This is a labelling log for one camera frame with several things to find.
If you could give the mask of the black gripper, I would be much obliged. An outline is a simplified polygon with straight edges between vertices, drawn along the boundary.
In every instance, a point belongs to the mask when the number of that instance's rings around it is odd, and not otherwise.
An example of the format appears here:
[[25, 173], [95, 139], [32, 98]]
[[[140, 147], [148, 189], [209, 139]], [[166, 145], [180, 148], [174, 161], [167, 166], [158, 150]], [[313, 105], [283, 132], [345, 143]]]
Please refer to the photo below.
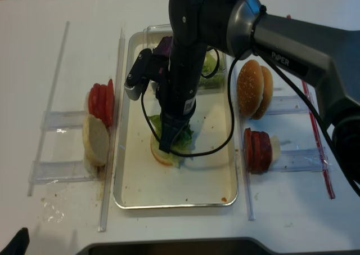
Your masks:
[[194, 110], [191, 110], [188, 114], [181, 116], [174, 115], [165, 110], [161, 112], [160, 116], [162, 130], [159, 143], [160, 150], [166, 153], [170, 153], [172, 143], [177, 136], [179, 142], [192, 141], [192, 130], [189, 123], [193, 114]]

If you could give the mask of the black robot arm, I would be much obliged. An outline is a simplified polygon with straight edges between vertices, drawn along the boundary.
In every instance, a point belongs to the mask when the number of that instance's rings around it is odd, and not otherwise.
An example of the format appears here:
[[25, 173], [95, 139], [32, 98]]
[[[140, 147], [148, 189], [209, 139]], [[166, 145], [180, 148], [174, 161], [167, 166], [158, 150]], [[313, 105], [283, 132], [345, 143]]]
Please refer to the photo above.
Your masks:
[[260, 56], [281, 77], [291, 73], [314, 87], [318, 125], [345, 178], [359, 185], [359, 32], [269, 15], [259, 0], [169, 0], [173, 30], [169, 77], [161, 84], [169, 152], [188, 123], [206, 49], [236, 60]]

